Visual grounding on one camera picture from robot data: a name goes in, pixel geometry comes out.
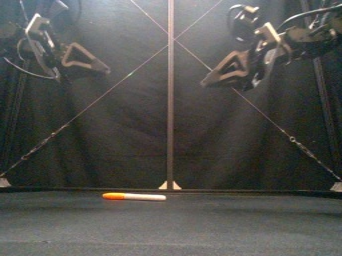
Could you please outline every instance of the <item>diagonal cable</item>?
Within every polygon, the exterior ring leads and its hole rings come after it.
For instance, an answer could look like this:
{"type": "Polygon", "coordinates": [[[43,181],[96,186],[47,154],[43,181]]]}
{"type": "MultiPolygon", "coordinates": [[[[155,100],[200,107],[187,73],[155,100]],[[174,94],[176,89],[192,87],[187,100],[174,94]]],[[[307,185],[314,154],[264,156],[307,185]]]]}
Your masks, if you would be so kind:
{"type": "MultiPolygon", "coordinates": [[[[179,35],[174,38],[174,41],[180,45],[180,47],[187,51],[187,53],[198,60],[198,62],[207,68],[207,64],[200,60],[200,58],[195,55],[195,53],[178,41],[178,38],[195,26],[195,24],[208,15],[208,13],[218,7],[218,5],[223,2],[219,0],[216,4],[203,13],[203,15],[190,24],[190,26],[179,33],[179,35]]],[[[141,8],[141,6],[131,0],[131,3],[136,6],[136,8],[143,12],[143,14],[148,17],[148,19],[155,23],[155,25],[163,30],[163,32],[168,35],[168,31],[163,28],[159,22],[154,19],[154,17],[148,14],[148,12],[141,8]]]]}

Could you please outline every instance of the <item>triangular bracket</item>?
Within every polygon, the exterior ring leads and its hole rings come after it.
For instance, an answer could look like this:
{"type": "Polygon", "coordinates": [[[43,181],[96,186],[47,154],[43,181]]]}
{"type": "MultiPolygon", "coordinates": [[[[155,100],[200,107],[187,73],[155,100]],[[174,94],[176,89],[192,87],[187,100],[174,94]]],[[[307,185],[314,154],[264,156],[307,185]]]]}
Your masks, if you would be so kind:
{"type": "Polygon", "coordinates": [[[109,67],[89,53],[89,51],[80,44],[75,42],[69,44],[67,48],[67,52],[61,58],[61,65],[64,67],[79,66],[81,68],[101,72],[104,74],[111,73],[109,67]],[[88,63],[72,60],[72,53],[75,50],[77,50],[83,54],[83,57],[89,60],[88,63]]]}

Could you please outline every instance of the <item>black curtain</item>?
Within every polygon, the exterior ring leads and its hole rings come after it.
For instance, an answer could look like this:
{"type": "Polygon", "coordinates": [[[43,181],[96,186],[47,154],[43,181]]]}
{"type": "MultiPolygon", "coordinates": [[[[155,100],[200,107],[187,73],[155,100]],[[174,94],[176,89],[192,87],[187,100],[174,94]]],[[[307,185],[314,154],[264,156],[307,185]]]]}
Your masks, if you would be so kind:
{"type": "MultiPolygon", "coordinates": [[[[71,11],[53,21],[60,40],[79,42],[112,72],[65,70],[71,84],[28,78],[4,169],[109,92],[7,178],[25,186],[155,189],[167,179],[168,3],[65,3],[71,11]]],[[[227,30],[234,4],[259,6],[260,24],[275,27],[300,12],[296,0],[175,1],[175,182],[183,189],[329,189],[331,175],[240,95],[199,85],[207,67],[246,49],[227,30]]],[[[31,70],[41,72],[35,63],[31,70]]],[[[242,95],[333,166],[316,87],[312,62],[298,61],[242,95]]]]}

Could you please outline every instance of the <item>robotic arm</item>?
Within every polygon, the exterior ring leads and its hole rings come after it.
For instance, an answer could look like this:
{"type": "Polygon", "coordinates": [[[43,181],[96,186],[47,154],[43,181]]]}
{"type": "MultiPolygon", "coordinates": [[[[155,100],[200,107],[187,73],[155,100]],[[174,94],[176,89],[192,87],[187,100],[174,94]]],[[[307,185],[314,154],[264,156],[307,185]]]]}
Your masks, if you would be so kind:
{"type": "Polygon", "coordinates": [[[239,38],[252,41],[251,48],[227,55],[203,79],[203,87],[238,85],[243,91],[250,90],[268,78],[275,64],[319,57],[342,43],[342,4],[291,17],[278,29],[271,23],[254,28],[256,15],[258,8],[247,6],[236,16],[235,27],[243,31],[239,38]],[[316,28],[294,26],[278,33],[292,20],[329,12],[335,13],[334,17],[316,28]]]}

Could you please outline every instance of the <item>metal pole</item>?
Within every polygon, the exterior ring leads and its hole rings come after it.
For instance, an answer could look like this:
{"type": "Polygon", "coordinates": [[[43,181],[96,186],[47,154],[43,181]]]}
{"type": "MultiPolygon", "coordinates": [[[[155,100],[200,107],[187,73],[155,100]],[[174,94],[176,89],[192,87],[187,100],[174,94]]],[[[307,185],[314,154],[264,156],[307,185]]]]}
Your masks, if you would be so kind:
{"type": "Polygon", "coordinates": [[[174,189],[174,10],[168,0],[168,79],[167,79],[167,189],[174,189]]]}

